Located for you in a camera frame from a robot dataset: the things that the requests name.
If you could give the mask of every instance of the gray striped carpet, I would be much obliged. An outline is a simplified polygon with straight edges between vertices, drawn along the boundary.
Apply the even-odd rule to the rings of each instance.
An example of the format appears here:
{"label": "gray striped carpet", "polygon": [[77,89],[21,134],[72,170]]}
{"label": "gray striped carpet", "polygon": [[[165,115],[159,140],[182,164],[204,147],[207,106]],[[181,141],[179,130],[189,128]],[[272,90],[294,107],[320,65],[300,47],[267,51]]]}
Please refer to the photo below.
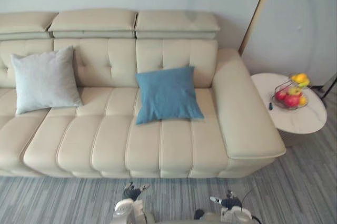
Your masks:
{"label": "gray striped carpet", "polygon": [[[286,155],[243,179],[134,179],[150,183],[141,196],[156,221],[191,219],[202,208],[220,212],[209,196],[227,189],[264,224],[337,223],[337,94],[326,97],[328,122]],[[0,177],[0,224],[104,223],[129,180]]]}

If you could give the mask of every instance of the white robotic hand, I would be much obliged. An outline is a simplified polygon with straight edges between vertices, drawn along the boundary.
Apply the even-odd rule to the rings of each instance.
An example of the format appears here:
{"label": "white robotic hand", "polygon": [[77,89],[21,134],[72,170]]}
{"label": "white robotic hand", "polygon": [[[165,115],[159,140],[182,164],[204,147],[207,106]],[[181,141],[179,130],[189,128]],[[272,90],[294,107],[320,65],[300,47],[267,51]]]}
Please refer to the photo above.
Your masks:
{"label": "white robotic hand", "polygon": [[135,188],[133,182],[127,184],[123,191],[123,200],[115,206],[111,224],[149,224],[143,211],[143,201],[137,200],[148,187],[148,184],[139,188]]}

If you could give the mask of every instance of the beige leather sofa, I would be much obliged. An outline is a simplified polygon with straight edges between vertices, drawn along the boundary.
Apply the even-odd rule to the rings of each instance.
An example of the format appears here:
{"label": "beige leather sofa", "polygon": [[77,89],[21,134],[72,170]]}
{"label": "beige leather sofa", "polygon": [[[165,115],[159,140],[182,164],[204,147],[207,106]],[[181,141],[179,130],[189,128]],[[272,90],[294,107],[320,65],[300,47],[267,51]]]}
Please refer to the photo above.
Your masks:
{"label": "beige leather sofa", "polygon": [[[270,164],[284,144],[238,52],[217,49],[218,30],[202,12],[0,14],[0,175],[238,178]],[[15,115],[10,54],[69,45],[84,105]],[[205,119],[136,125],[135,73],[187,65]]]}

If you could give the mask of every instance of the table leg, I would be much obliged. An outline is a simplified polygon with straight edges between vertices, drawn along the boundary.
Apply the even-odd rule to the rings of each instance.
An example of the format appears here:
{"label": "table leg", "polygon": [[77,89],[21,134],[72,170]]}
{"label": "table leg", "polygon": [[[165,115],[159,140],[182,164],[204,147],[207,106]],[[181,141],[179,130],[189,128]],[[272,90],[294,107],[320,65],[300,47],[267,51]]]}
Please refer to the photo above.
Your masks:
{"label": "table leg", "polygon": [[288,133],[282,130],[279,130],[279,134],[283,140],[284,145],[287,148],[297,144],[301,144],[310,137],[310,134]]}

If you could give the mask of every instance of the throw pillow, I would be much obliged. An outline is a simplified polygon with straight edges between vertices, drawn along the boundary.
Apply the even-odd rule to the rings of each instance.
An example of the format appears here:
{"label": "throw pillow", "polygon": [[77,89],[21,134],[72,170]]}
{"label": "throw pillow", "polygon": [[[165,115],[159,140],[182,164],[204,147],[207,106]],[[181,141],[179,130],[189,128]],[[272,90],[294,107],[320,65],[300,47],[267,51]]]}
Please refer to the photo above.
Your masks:
{"label": "throw pillow", "polygon": [[202,119],[193,85],[194,67],[138,73],[142,107],[136,124],[161,119]]}
{"label": "throw pillow", "polygon": [[16,114],[80,106],[73,70],[73,47],[22,57],[11,56],[16,81]]}

